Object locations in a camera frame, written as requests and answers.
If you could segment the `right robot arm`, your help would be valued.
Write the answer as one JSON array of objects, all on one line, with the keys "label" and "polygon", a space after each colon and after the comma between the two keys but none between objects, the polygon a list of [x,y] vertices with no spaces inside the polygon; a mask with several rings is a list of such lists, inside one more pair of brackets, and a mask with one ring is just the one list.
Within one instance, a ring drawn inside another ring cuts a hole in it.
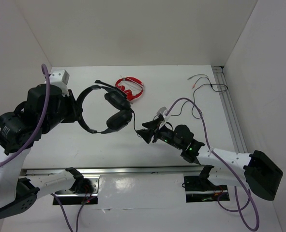
[{"label": "right robot arm", "polygon": [[181,150],[185,161],[202,165],[199,184],[203,189],[220,185],[245,186],[264,200],[275,199],[283,172],[262,151],[236,153],[208,147],[195,140],[186,125],[177,125],[172,130],[161,125],[160,119],[143,123],[143,129],[137,134],[148,144],[161,140]]}]

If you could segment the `black headset with microphone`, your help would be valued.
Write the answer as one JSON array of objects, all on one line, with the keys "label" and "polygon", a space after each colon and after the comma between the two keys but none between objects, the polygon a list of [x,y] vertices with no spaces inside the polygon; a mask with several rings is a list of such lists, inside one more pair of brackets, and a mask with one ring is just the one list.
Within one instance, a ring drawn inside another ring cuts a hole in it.
[{"label": "black headset with microphone", "polygon": [[120,131],[132,120],[132,109],[126,94],[101,80],[95,80],[94,85],[83,90],[76,102],[83,110],[77,121],[92,134]]}]

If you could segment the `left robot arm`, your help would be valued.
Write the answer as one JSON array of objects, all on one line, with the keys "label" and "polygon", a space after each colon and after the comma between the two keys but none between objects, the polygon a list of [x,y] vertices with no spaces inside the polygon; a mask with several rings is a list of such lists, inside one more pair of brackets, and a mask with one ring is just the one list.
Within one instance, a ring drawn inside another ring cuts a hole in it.
[{"label": "left robot arm", "polygon": [[20,177],[34,142],[62,122],[74,122],[72,95],[54,85],[41,84],[28,91],[27,100],[0,116],[0,219],[21,214],[38,198],[60,190],[80,192],[90,182],[70,167],[45,177]]}]

